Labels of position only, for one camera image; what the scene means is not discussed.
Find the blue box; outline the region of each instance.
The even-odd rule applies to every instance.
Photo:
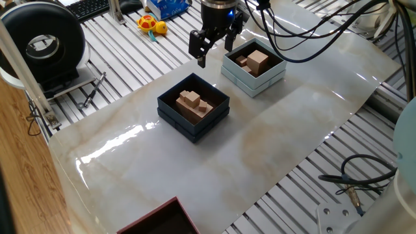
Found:
[[[221,73],[225,77],[227,77],[230,81],[232,81],[234,85],[237,85],[242,91],[244,91],[250,97],[254,98],[256,95],[264,91],[266,88],[272,86],[274,83],[276,83],[281,78],[283,78],[286,74],[286,70],[283,70],[281,73],[277,74],[275,77],[266,81],[264,84],[262,84],[259,88],[256,88],[255,90],[252,90],[247,85],[245,85],[242,81],[236,78],[231,72],[229,72],[227,68],[225,68],[224,66],[221,66]]]
[[[176,99],[184,90],[199,94],[202,100],[213,107],[213,110],[202,120],[190,122],[180,114],[176,104]],[[197,142],[229,113],[229,97],[195,73],[190,74],[160,95],[157,98],[157,104],[158,115],[193,143]]]

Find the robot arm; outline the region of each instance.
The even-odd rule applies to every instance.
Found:
[[[237,13],[238,0],[201,0],[202,29],[190,32],[189,53],[205,67],[205,56],[214,43],[226,36],[225,49],[233,49],[235,37],[242,31],[242,12]],[[394,0],[416,11],[415,0]],[[269,0],[257,0],[258,10],[270,8]]]

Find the cable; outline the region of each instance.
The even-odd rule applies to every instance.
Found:
[[[316,31],[316,29],[314,29],[314,30],[312,31],[311,36],[315,33],[315,31]],[[277,43],[277,41],[276,41],[276,36],[274,36],[274,43],[275,43],[276,47],[277,47],[278,49],[280,49],[281,51],[288,51],[288,50],[291,50],[291,49],[294,49],[294,48],[298,47],[300,44],[302,44],[302,43],[306,42],[308,39],[310,39],[310,38],[306,38],[306,39],[302,40],[301,42],[297,43],[296,45],[294,45],[294,46],[292,46],[292,47],[290,47],[290,48],[287,48],[287,49],[282,49],[282,48],[280,48],[280,47],[279,47],[279,45],[278,45],[278,43]]]
[[[364,5],[363,7],[361,7],[353,16],[351,16],[342,27],[342,29],[318,52],[316,52],[314,55],[311,55],[310,57],[307,57],[305,59],[301,59],[301,60],[294,60],[291,58],[288,58],[284,55],[282,55],[280,53],[280,51],[276,48],[276,46],[274,45],[272,37],[270,35],[270,32],[268,31],[268,27],[266,24],[266,19],[265,19],[265,15],[263,10],[260,11],[261,13],[261,18],[263,20],[263,26],[265,27],[266,30],[266,34],[268,37],[269,42],[271,43],[273,50],[278,54],[279,57],[281,57],[282,59],[288,61],[288,62],[293,62],[293,63],[301,63],[301,62],[307,62],[311,59],[314,59],[315,57],[319,56],[321,53],[323,53],[327,48],[329,48],[341,35],[342,33],[348,28],[348,26],[354,22],[362,13],[364,13],[365,11],[367,11],[368,9],[370,9],[371,7],[373,7],[374,5],[386,2],[387,0],[373,0],[369,3],[367,3],[366,5]]]
[[[372,13],[381,10],[386,5],[387,5],[387,3],[384,3],[381,7],[377,8],[376,10],[371,10],[369,12],[366,12],[366,13],[362,14],[362,16],[364,16],[364,15],[372,15]],[[328,13],[324,13],[324,12],[314,12],[314,14],[325,14],[325,15],[329,15]],[[355,14],[355,13],[337,14],[337,16],[352,16],[353,14]]]
[[[262,30],[262,31],[264,31],[264,32],[266,32],[266,30],[264,29],[264,28],[262,28],[262,26],[260,26],[260,24],[257,22],[257,20],[254,18],[254,15],[253,15],[253,13],[252,13],[252,11],[250,10],[250,7],[248,6],[248,2],[247,2],[247,0],[244,0],[245,1],[245,3],[246,3],[246,6],[247,6],[247,9],[248,9],[248,12],[250,13],[250,16],[252,17],[252,19],[254,20],[254,23]],[[293,38],[293,37],[297,37],[297,36],[303,36],[303,35],[305,35],[305,34],[308,34],[308,33],[310,33],[310,32],[312,32],[312,31],[314,31],[314,30],[316,30],[317,28],[319,28],[321,25],[323,25],[325,22],[327,22],[329,19],[331,19],[332,17],[334,17],[334,16],[336,16],[338,13],[340,13],[341,11],[343,11],[344,9],[346,9],[346,8],[348,8],[348,7],[350,7],[351,5],[353,5],[353,4],[355,4],[355,3],[357,3],[357,2],[359,2],[360,0],[354,0],[354,1],[352,1],[351,3],[349,3],[349,4],[347,4],[347,5],[345,5],[345,6],[343,6],[343,7],[341,7],[339,10],[337,10],[337,11],[335,11],[331,16],[328,16],[328,17],[325,17],[325,18],[323,18],[316,26],[314,26],[312,29],[310,29],[310,30],[308,30],[308,31],[306,31],[306,32],[302,32],[302,33],[300,33],[300,34],[294,34],[294,33],[292,33],[291,35],[282,35],[282,34],[276,34],[276,33],[274,33],[274,32],[272,32],[272,35],[273,36],[278,36],[278,37],[283,37],[283,38]],[[325,37],[327,37],[327,36],[331,36],[331,35],[333,35],[333,34],[335,34],[337,31],[339,31],[339,29],[341,28],[342,26],[340,26],[338,29],[336,29],[335,31],[333,31],[333,32],[330,32],[330,33],[328,33],[328,34],[325,34],[325,35],[322,35],[322,36],[316,36],[316,37],[308,37],[308,38],[310,38],[310,39],[315,39],[315,38],[325,38]]]
[[[416,68],[415,62],[415,37],[413,35],[413,28],[411,26],[410,17],[406,8],[395,1],[395,6],[403,23],[404,41],[406,45],[406,94],[408,101],[411,101],[416,94]]]
[[[35,118],[40,118],[40,116],[36,114],[36,107],[33,107],[31,104],[29,104],[29,107],[31,107],[32,110],[31,110],[30,115],[28,117],[26,117],[26,121],[30,122],[29,128],[27,130],[27,134],[31,137],[33,137],[33,136],[35,137],[35,136],[39,135],[41,132],[39,130],[38,133],[32,134],[31,129],[32,129],[33,123],[35,122]]]
[[[46,121],[44,120],[44,117],[42,116],[42,115],[39,115],[39,114],[37,114],[37,113],[40,113],[40,110],[39,110],[39,108],[34,104],[34,101],[33,100],[30,100],[29,101],[29,109],[31,110],[31,113],[30,113],[30,115],[28,116],[28,117],[26,117],[26,120],[28,121],[28,122],[30,122],[30,124],[29,124],[29,128],[28,128],[28,130],[27,130],[27,134],[29,135],[29,136],[37,136],[37,135],[39,135],[40,133],[41,133],[41,131],[39,130],[39,133],[36,133],[36,134],[32,134],[31,133],[31,129],[32,129],[32,125],[33,125],[33,123],[36,121],[36,118],[40,118],[41,119],[41,121],[42,121],[42,124],[43,124],[43,126],[46,126],[46,128],[45,128],[45,130],[46,130],[46,133],[49,135],[49,137],[52,137],[52,132],[51,132],[51,130],[47,127],[47,124],[46,124]]]
[[[402,58],[402,55],[401,55],[400,50],[399,50],[399,48],[398,48],[397,29],[398,29],[398,14],[397,14],[397,16],[396,16],[396,26],[395,26],[395,45],[396,45],[396,50],[397,50],[398,59],[400,59],[400,63],[401,63],[402,68],[403,68],[403,76],[404,76],[404,77],[407,77],[407,75],[406,75],[406,69],[405,69],[405,67],[404,67],[403,58]]]
[[[361,181],[355,180],[355,179],[351,179],[348,177],[348,175],[345,173],[345,166],[346,164],[351,161],[352,159],[370,159],[373,161],[376,161],[377,163],[380,163],[381,165],[385,166],[386,168],[390,169],[390,172],[381,175],[379,177],[376,178],[372,178],[372,179],[364,179]],[[337,195],[338,193],[342,194],[344,192],[346,192],[349,188],[354,188],[354,187],[363,187],[363,188],[358,188],[357,190],[372,190],[377,192],[378,194],[380,194],[380,189],[386,187],[387,185],[382,185],[382,186],[378,186],[378,187],[372,187],[370,186],[370,184],[373,183],[378,183],[381,181],[384,181],[386,179],[389,179],[391,177],[393,177],[396,174],[397,168],[395,168],[394,166],[391,166],[388,162],[381,160],[375,156],[371,156],[371,155],[365,155],[365,154],[357,154],[357,155],[353,155],[353,156],[349,156],[348,158],[346,158],[342,165],[341,165],[341,176],[338,175],[320,175],[318,176],[318,178],[320,180],[326,181],[326,182],[331,182],[331,183],[338,183],[338,184],[344,184],[344,185],[351,185],[347,188],[341,189],[337,191]]]
[[[356,19],[358,18],[358,17],[360,17],[360,15],[361,14],[358,14],[358,12],[359,11],[357,11],[356,13],[354,13],[354,15],[351,17],[351,18],[353,18],[353,17],[356,17]],[[292,31],[290,31],[290,30],[288,30],[288,29],[286,29],[281,23],[279,23],[279,21],[274,17],[274,15],[271,15],[271,13],[268,11],[268,14],[269,14],[269,16],[273,19],[273,21],[281,28],[281,29],[283,29],[286,33],[289,33],[290,35],[292,35],[292,36],[297,36],[297,37],[300,37],[300,38],[310,38],[310,39],[318,39],[318,38],[325,38],[325,37],[328,37],[328,36],[331,36],[331,35],[333,35],[333,34],[335,34],[335,33],[337,33],[337,32],[339,32],[339,31],[341,31],[341,30],[346,30],[352,23],[353,23],[353,21],[351,21],[350,23],[347,23],[347,22],[349,22],[349,20],[351,19],[348,19],[348,21],[347,22],[345,22],[343,25],[341,25],[340,27],[338,27],[336,30],[334,30],[334,31],[332,31],[332,32],[329,32],[329,33],[327,33],[327,34],[323,34],[323,35],[320,35],[320,36],[304,36],[304,34],[305,33],[301,33],[301,34],[295,34],[294,32],[292,32]],[[315,26],[315,27],[319,27],[319,26],[321,26],[324,21],[324,19],[323,20],[321,20],[321,22],[317,25],[317,26]]]
[[[361,191],[373,191],[375,193],[377,193],[378,195],[381,195],[381,192],[383,192],[383,188],[387,187],[389,185],[389,183],[382,185],[382,186],[378,186],[378,187],[362,187],[360,185],[351,185],[348,186],[346,188],[340,189],[337,192],[335,192],[335,195],[341,195],[343,193],[345,193],[348,189],[354,188],[355,190],[361,190]]]

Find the light blue box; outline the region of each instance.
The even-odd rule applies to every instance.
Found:
[[[236,78],[231,72],[227,70],[224,66],[221,66],[221,73],[227,77],[230,81],[232,81],[235,85],[237,85],[242,91],[244,91],[246,94],[248,94],[250,97],[254,98],[256,95],[264,91],[266,88],[270,87],[274,83],[276,83],[278,80],[283,78],[286,74],[286,70],[283,70],[276,76],[272,77],[270,80],[263,83],[260,87],[256,88],[255,90],[252,90],[250,87],[245,85],[242,81],[240,81],[238,78]]]
[[[247,71],[244,71],[238,64],[234,62],[234,60],[240,55],[245,54],[245,57],[247,57],[256,49],[258,49],[262,53],[268,54],[268,64],[275,64],[268,71],[261,74],[257,78],[253,75],[250,75]],[[264,44],[259,39],[253,38],[248,42],[235,48],[233,51],[226,53],[224,55],[222,66],[225,67],[229,73],[236,77],[250,90],[257,90],[260,86],[263,86],[266,82],[269,82],[269,80],[280,74],[282,71],[286,70],[286,64],[287,61],[284,61],[283,59],[279,58],[271,47]]]

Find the table surface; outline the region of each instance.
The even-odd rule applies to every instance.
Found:
[[[319,20],[289,1],[272,6],[292,30]],[[235,46],[254,36],[265,40],[249,21]],[[306,57],[325,43],[287,56]],[[252,99],[220,74],[224,53],[219,46],[208,54],[206,69],[190,61],[52,137],[74,231],[114,233],[178,196],[202,233],[220,233],[398,68],[371,43],[344,34],[315,60],[288,64],[283,80]],[[229,116],[198,144],[156,112],[157,96],[192,72],[231,98]]]

